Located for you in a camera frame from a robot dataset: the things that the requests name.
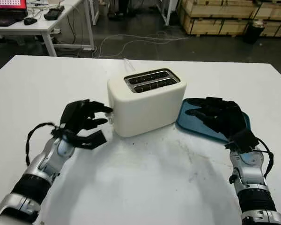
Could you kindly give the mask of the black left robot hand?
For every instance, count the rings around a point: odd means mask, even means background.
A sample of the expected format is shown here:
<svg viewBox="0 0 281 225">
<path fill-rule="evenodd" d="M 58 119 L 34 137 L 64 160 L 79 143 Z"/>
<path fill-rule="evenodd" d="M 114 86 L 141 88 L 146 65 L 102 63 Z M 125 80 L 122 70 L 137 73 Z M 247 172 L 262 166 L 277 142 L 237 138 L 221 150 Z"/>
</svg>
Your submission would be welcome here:
<svg viewBox="0 0 281 225">
<path fill-rule="evenodd" d="M 61 119 L 60 128 L 78 134 L 81 130 L 91 130 L 108 122 L 107 119 L 95 119 L 96 113 L 111 113 L 113 109 L 97 101 L 89 99 L 71 102 L 66 105 Z"/>
</svg>

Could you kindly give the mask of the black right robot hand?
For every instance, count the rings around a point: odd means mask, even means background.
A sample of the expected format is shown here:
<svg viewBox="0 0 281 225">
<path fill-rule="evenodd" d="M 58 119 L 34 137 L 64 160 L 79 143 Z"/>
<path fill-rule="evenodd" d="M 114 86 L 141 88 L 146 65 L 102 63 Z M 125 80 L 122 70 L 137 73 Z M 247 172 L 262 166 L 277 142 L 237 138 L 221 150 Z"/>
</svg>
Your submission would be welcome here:
<svg viewBox="0 0 281 225">
<path fill-rule="evenodd" d="M 217 133 L 222 133 L 227 139 L 247 128 L 243 113 L 234 101 L 224 101 L 222 98 L 189 98 L 187 102 L 197 107 L 185 113 L 195 116 L 207 127 Z"/>
</svg>

